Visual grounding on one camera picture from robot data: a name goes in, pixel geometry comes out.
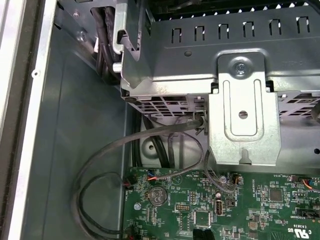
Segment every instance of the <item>black cable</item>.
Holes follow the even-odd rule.
[[[103,226],[101,226],[99,223],[97,223],[95,220],[93,220],[88,214],[87,212],[85,211],[84,209],[84,197],[85,197],[85,194],[86,194],[86,191],[87,189],[96,181],[98,180],[101,180],[101,179],[104,179],[104,178],[107,178],[108,176],[110,175],[115,175],[119,181],[120,181],[120,184],[122,185],[123,184],[123,181],[122,181],[122,178],[121,176],[117,173],[117,172],[104,172],[102,174],[99,174],[93,178],[91,178],[82,188],[82,190],[80,191],[80,194],[79,194],[79,198],[78,198],[78,202],[77,202],[77,205],[78,205],[78,209],[80,211],[80,213],[83,215],[83,217],[90,223],[92,224],[94,227],[96,227],[97,229],[99,229],[101,232],[103,233],[106,233],[106,234],[110,234],[110,235],[118,235],[118,234],[121,234],[123,231],[121,230],[111,230],[111,229],[108,229],[108,228],[105,228]]]
[[[142,115],[138,110],[132,111],[133,121],[133,133],[139,133],[141,131],[141,119]],[[141,153],[140,153],[140,139],[132,141],[132,165],[135,167],[142,167]]]
[[[102,10],[100,8],[92,8],[91,9],[92,16],[95,20],[96,24],[96,32],[99,38],[99,48],[101,49],[104,61],[108,68],[108,71],[112,74],[114,78],[120,81],[121,76],[119,73],[115,73],[113,70],[113,56],[110,51],[110,45],[108,40],[108,33],[106,29],[106,23],[102,16]]]
[[[75,223],[82,229],[82,231],[90,238],[95,240],[110,240],[111,238],[102,236],[93,230],[91,230],[86,222],[84,221],[82,214],[79,209],[79,195],[81,192],[81,182],[83,179],[83,175],[87,172],[88,168],[97,160],[99,160],[102,156],[104,156],[109,151],[120,147],[126,143],[129,143],[131,141],[140,139],[140,138],[148,138],[152,136],[158,136],[158,135],[167,135],[171,133],[179,133],[179,132],[185,132],[188,130],[193,130],[196,128],[199,128],[203,124],[203,119],[200,116],[195,116],[196,119],[193,121],[189,121],[187,123],[182,124],[176,124],[176,125],[170,125],[170,126],[162,126],[153,128],[150,130],[137,132],[129,136],[122,137],[118,140],[115,140],[97,152],[95,152],[80,168],[79,172],[76,175],[76,178],[72,185],[71,190],[71,199],[70,199],[70,207],[71,207],[71,213],[73,216],[73,219]]]
[[[320,2],[319,0],[305,0],[320,15]]]
[[[98,48],[98,53],[97,53],[97,56],[96,56],[95,69],[96,69],[96,72],[98,73],[98,75],[100,77],[102,77],[102,74],[103,74],[104,61],[105,60],[104,60],[104,57],[102,55],[101,48],[99,47]]]
[[[144,126],[147,130],[154,128],[154,125],[149,120],[149,118],[147,118],[146,116],[143,116],[142,119],[143,119]],[[168,159],[168,155],[161,137],[151,136],[150,139],[152,141],[156,154],[158,155],[161,167],[169,169],[170,168],[169,159]]]
[[[110,52],[112,54],[113,62],[121,62],[121,56],[116,54],[113,50],[112,43],[114,38],[114,28],[115,28],[115,8],[107,6],[104,8],[104,21],[106,25],[107,38],[109,40]]]

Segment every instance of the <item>motherboard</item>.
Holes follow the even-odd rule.
[[[215,240],[320,239],[320,177],[289,174],[220,173],[236,185],[232,194],[218,190],[202,170],[162,180],[176,172],[130,168],[136,184],[125,191],[123,229],[141,240],[190,240],[194,230],[211,230]]]

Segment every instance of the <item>ventilation holes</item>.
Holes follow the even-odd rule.
[[[269,33],[271,36],[281,35],[281,22],[279,19],[269,21]]]
[[[219,24],[218,26],[219,40],[229,39],[229,24]]]
[[[205,40],[205,26],[194,27],[194,41]]]
[[[171,43],[181,43],[182,30],[181,28],[173,28],[171,34]]]
[[[310,33],[309,17],[307,16],[296,17],[295,20],[296,20],[296,27],[298,30],[298,34]]]
[[[255,36],[255,26],[253,21],[243,22],[243,37],[249,38]]]

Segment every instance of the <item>gray cable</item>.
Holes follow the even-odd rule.
[[[162,124],[162,123],[160,123],[160,122],[157,122],[157,121],[154,121],[154,120],[152,120],[152,119],[151,119],[151,121],[153,121],[154,123],[159,124],[159,125],[161,125],[161,126],[165,126],[164,124]],[[195,141],[195,143],[198,145],[198,147],[199,147],[199,149],[200,149],[200,152],[201,152],[200,158],[199,158],[199,160],[198,160],[195,164],[193,164],[193,165],[191,165],[191,166],[188,166],[188,167],[186,167],[186,168],[184,168],[184,169],[182,169],[182,170],[180,170],[180,171],[173,172],[173,173],[166,174],[166,175],[156,176],[156,179],[157,179],[157,180],[159,180],[159,179],[166,179],[166,178],[174,177],[174,176],[177,176],[177,175],[180,175],[180,174],[184,174],[184,173],[186,173],[186,172],[188,172],[188,171],[190,171],[190,170],[192,170],[192,169],[195,169],[196,167],[198,167],[198,166],[204,161],[204,149],[203,149],[203,147],[201,146],[201,143],[200,143],[195,137],[193,137],[193,136],[191,136],[191,135],[189,135],[189,134],[187,134],[187,133],[185,133],[185,132],[183,132],[183,131],[182,131],[182,132],[177,132],[177,133],[180,134],[180,135],[189,137],[189,138],[191,138],[191,139],[193,139],[193,140]]]
[[[176,119],[174,124],[179,124],[182,121],[182,119],[184,119],[184,118],[187,118],[187,120],[188,120],[188,119],[190,119],[192,117],[193,117],[192,115],[180,116],[180,117],[178,117]],[[169,134],[169,136],[168,136],[168,145],[167,145],[168,146],[168,159],[169,159],[170,167],[172,169],[175,168],[174,136],[175,136],[174,133]]]
[[[208,162],[209,162],[209,156],[210,156],[210,151],[207,150],[206,153],[205,153],[205,156],[204,156],[204,173],[205,175],[207,176],[207,178],[212,182],[212,184],[214,186],[216,186],[219,190],[221,190],[222,192],[225,192],[227,194],[233,194],[235,192],[235,189],[228,189],[226,187],[223,187],[220,185],[219,181],[215,180],[211,174],[209,173],[208,171]]]
[[[85,164],[81,167],[80,171],[78,172],[73,186],[72,186],[72,196],[71,196],[71,212],[73,215],[73,219],[75,223],[84,231],[84,233],[91,237],[92,239],[108,239],[107,237],[101,236],[97,234],[96,232],[92,231],[85,221],[83,220],[81,216],[80,209],[78,208],[78,202],[79,202],[79,193],[81,190],[81,180],[83,178],[83,175],[86,173],[88,168],[97,160],[99,160],[103,155],[108,153],[109,151],[120,147],[126,143],[129,143],[131,141],[141,139],[141,138],[148,138],[151,136],[158,136],[158,135],[165,135],[165,134],[171,134],[171,133],[178,133],[178,132],[184,132],[192,129],[199,128],[203,124],[203,119],[200,116],[195,116],[195,120],[189,121],[186,123],[182,124],[177,124],[177,125],[169,125],[169,126],[162,126],[162,127],[157,127],[153,128],[150,130],[146,131],[141,131],[134,133],[129,136],[122,137],[118,140],[115,140],[100,150],[98,150],[96,153],[94,153],[86,162]]]

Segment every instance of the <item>rectangular slot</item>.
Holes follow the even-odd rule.
[[[255,36],[255,25],[253,21],[244,21],[243,23],[243,37],[250,38]]]
[[[171,43],[181,43],[182,37],[182,29],[181,28],[173,28],[171,33]]]
[[[317,96],[312,96],[312,93],[301,93],[294,99],[318,99]]]
[[[205,40],[205,26],[194,27],[194,41],[204,41]]]
[[[301,16],[301,17],[296,17],[295,19],[296,19],[296,27],[298,30],[298,34],[310,33],[309,17]]]
[[[229,39],[229,24],[219,24],[218,26],[219,40]]]
[[[164,96],[163,99],[167,102],[167,101],[186,101],[186,97],[185,96]]]
[[[272,19],[269,21],[269,33],[271,36],[282,34],[280,19]]]

